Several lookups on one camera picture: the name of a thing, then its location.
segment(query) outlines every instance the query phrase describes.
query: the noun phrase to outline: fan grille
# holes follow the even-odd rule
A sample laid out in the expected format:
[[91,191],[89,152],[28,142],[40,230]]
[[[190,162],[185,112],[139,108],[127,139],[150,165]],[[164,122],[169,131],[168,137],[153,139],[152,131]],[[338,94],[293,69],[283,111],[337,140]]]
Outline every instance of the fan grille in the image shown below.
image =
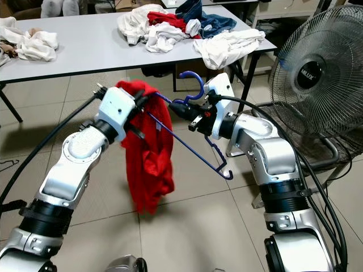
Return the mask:
[[331,137],[363,122],[363,7],[327,10],[301,25],[278,54],[271,98],[286,126]]

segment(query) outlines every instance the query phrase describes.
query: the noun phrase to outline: fan center cap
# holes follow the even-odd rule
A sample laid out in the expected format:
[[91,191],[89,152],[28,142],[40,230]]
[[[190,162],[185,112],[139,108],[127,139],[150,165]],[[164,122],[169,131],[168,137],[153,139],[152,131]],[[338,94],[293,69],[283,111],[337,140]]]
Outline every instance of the fan center cap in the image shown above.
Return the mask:
[[301,67],[297,74],[297,83],[303,89],[313,88],[322,75],[322,68],[317,61],[309,61]]

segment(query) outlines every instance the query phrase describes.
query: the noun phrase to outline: tiled floor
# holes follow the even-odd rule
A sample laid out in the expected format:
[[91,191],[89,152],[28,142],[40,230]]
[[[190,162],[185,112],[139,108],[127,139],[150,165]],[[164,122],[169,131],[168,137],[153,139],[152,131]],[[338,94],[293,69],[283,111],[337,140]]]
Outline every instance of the tiled floor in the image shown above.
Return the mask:
[[[178,80],[172,92],[172,79],[146,78],[139,69],[111,73],[72,76],[58,79],[9,84],[5,93],[24,118],[19,124],[0,101],[0,158],[22,162],[34,146],[60,120],[85,101],[96,82],[105,86],[118,80],[142,79],[174,99],[195,94],[196,80]],[[267,76],[256,76],[248,101],[269,101]],[[235,96],[242,85],[233,83]],[[30,163],[11,190],[6,201],[22,198],[30,201],[47,171],[57,161],[64,138],[77,130],[84,120],[93,118],[99,102],[76,116]],[[188,131],[188,123],[171,114],[176,134],[212,164],[218,158],[202,135]],[[227,141],[218,141],[224,151]],[[113,144],[92,170],[88,186],[64,244],[53,262],[58,271],[100,272],[113,259],[125,254],[142,256],[149,271],[268,271],[263,240],[266,230],[263,209],[254,210],[251,201],[257,195],[248,161],[244,157],[228,159],[234,179],[226,181],[175,141],[172,161],[176,190],[162,199],[155,215],[134,212],[125,173],[125,151]],[[337,208],[349,250],[349,271],[361,271],[363,265],[363,219],[361,196],[363,157],[355,158],[349,175],[335,181],[330,197]],[[0,190],[15,172],[12,167],[0,172]],[[4,214],[0,222],[0,248],[9,232],[19,224],[17,212]]]

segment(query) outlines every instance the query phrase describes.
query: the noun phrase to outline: red cloth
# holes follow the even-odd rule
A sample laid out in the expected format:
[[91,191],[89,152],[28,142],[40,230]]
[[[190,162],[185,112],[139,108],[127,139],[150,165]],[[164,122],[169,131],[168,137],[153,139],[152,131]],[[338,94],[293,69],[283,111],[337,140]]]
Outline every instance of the red cloth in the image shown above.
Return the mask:
[[[145,90],[143,95],[152,95],[157,89],[142,81],[120,81],[116,87],[123,88],[131,95]],[[145,111],[132,119],[145,139],[129,131],[121,145],[126,148],[126,173],[131,196],[138,212],[154,213],[161,196],[174,191],[172,180],[171,151],[173,137],[165,129],[158,130],[156,122],[147,114],[150,112],[172,129],[169,111],[164,101],[153,96],[145,105]]]
[[178,19],[175,14],[164,14],[160,12],[151,11],[147,14],[149,18],[149,24],[152,26],[154,24],[161,24],[162,22],[167,22],[169,25],[178,27],[185,33],[185,27],[187,24],[184,19]]

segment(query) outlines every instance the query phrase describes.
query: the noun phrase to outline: fan logo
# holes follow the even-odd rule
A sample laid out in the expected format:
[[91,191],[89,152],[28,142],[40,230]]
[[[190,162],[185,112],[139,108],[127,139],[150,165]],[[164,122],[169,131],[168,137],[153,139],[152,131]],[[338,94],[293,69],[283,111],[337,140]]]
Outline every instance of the fan logo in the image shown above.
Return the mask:
[[301,74],[303,74],[309,80],[313,80],[315,78],[315,76],[313,76],[312,74],[310,74],[308,71],[306,71],[304,69],[301,70]]

